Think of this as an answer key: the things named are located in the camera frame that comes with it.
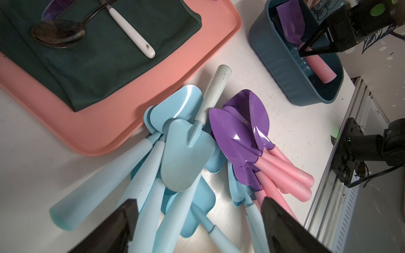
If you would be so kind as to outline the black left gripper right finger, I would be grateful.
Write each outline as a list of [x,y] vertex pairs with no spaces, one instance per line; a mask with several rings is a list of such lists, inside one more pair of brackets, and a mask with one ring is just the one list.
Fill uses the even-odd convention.
[[330,252],[274,199],[264,198],[261,214],[271,253]]

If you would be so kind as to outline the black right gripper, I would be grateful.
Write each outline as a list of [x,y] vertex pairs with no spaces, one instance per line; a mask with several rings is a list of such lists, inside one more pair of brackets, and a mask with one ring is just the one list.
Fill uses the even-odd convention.
[[[343,52],[364,42],[365,51],[376,41],[387,35],[404,40],[405,37],[395,29],[405,25],[404,1],[358,1],[352,7],[344,4],[323,22],[313,35],[300,47],[300,57]],[[330,44],[313,47],[326,35]]]

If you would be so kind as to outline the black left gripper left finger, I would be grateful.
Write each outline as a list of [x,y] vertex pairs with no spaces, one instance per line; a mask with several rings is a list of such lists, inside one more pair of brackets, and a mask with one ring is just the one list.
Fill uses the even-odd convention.
[[127,199],[71,253],[127,253],[139,216],[136,199]]

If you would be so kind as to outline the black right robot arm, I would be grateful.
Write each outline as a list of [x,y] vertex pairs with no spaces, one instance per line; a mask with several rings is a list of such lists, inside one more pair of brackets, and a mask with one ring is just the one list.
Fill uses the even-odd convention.
[[[299,49],[301,57],[343,52],[387,28],[393,34],[405,23],[404,1],[358,1],[345,3],[330,14]],[[390,123],[383,135],[355,132],[354,119],[348,119],[338,139],[331,169],[347,188],[366,185],[405,165],[405,121]],[[354,173],[368,171],[366,161],[384,161],[389,169],[352,181]]]

